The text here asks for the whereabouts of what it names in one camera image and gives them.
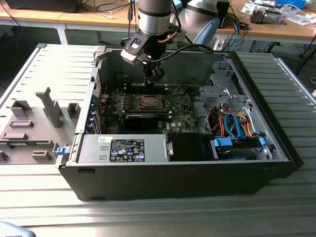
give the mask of sticker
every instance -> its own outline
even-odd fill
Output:
[[[144,162],[145,145],[143,139],[112,140],[111,162]]]
[[[27,146],[26,143],[8,143],[9,146]]]
[[[111,142],[113,137],[99,137],[98,142]]]

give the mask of blue latch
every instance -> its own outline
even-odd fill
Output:
[[[265,146],[265,144],[266,144],[266,140],[263,137],[259,138],[259,142],[260,142],[261,146]]]
[[[57,151],[56,151],[56,155],[58,155],[58,156],[60,156],[60,155],[67,156],[67,155],[69,155],[69,153],[70,153],[69,147],[59,147],[59,148],[57,148]]]
[[[216,137],[214,140],[214,146],[215,147],[232,147],[233,146],[233,142],[230,138],[227,137]]]

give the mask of desk leg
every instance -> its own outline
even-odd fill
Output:
[[[55,29],[58,32],[60,43],[61,44],[68,44],[67,37],[66,37],[66,26],[65,26],[65,24],[56,24],[55,25]]]

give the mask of computer case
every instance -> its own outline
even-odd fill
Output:
[[[77,12],[82,0],[5,0],[11,9]]]

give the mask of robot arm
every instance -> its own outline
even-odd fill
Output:
[[[172,0],[139,0],[139,30],[121,53],[132,65],[141,62],[145,86],[164,76],[159,64],[150,60],[159,59],[166,51],[166,42],[171,39],[168,35],[176,35],[175,28],[169,28],[171,4]]]
[[[207,41],[213,38],[219,23],[216,3],[217,0],[193,0],[181,12],[182,26],[194,37],[194,43],[208,44]],[[160,63],[152,61],[161,58],[167,43],[180,29],[169,23],[171,6],[172,0],[139,0],[139,30],[121,53],[124,61],[132,65],[141,62],[145,86],[164,76]]]

